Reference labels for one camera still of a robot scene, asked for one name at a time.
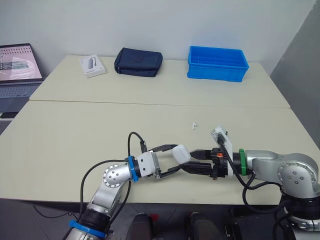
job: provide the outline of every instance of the laptop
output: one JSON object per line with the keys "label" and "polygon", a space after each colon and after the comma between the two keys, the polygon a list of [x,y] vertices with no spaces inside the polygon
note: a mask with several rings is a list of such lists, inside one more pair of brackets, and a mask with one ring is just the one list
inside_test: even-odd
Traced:
{"label": "laptop", "polygon": [[0,113],[19,112],[42,82],[29,43],[0,46]]}

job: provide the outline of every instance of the white table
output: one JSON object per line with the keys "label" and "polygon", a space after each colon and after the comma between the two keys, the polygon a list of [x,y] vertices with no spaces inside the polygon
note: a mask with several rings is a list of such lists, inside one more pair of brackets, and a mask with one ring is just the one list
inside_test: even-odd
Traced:
{"label": "white table", "polygon": [[130,103],[184,106],[289,108],[259,63],[250,63],[243,82],[187,78],[188,62],[164,60],[156,77],[118,74],[114,57],[100,57],[107,73],[86,78],[80,56],[69,55],[31,96],[37,101]]}
{"label": "white table", "polygon": [[[216,147],[210,131],[219,124],[228,130],[235,152],[300,152],[320,166],[319,149],[289,108],[29,101],[0,136],[0,198],[78,202],[87,169],[127,156],[129,132],[141,134],[149,149],[184,144],[192,151]],[[137,156],[140,146],[134,137],[131,146]],[[159,161],[164,171],[176,165],[168,152]],[[85,201],[99,187],[106,166],[89,175]],[[241,195],[236,178],[213,181],[180,170],[132,184],[128,202],[243,204]],[[279,197],[273,186],[248,193],[251,204],[277,204]]]}

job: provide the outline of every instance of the blue ring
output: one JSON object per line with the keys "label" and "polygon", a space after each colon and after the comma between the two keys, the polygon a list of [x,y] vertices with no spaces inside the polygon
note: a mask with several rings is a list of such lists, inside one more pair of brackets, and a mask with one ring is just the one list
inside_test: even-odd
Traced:
{"label": "blue ring", "polygon": [[135,171],[134,158],[132,156],[128,156],[128,160],[129,160],[129,166],[130,166],[133,182],[134,183],[138,182],[139,178]]}
{"label": "blue ring", "polygon": [[77,223],[75,220],[71,220],[71,221],[69,222],[69,227],[78,229],[78,230],[83,231],[83,232],[88,233],[88,234],[95,235],[95,236],[97,236],[97,237],[99,237],[99,238],[105,238],[106,235],[107,235],[107,234],[105,234],[104,232],[97,231],[97,230],[94,230],[94,229],[92,229],[92,228],[83,226],[83,225]]}

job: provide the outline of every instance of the navy blue pouch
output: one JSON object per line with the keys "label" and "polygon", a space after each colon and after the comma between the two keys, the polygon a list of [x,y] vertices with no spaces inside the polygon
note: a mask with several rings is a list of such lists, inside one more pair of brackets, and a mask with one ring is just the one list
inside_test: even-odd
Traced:
{"label": "navy blue pouch", "polygon": [[114,61],[118,74],[140,77],[155,77],[163,57],[160,52],[122,48]]}

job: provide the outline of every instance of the laptop screen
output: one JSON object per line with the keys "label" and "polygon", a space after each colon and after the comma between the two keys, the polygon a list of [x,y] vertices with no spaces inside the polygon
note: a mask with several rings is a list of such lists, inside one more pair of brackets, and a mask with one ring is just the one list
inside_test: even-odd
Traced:
{"label": "laptop screen", "polygon": [[0,85],[42,80],[29,43],[0,46]]}

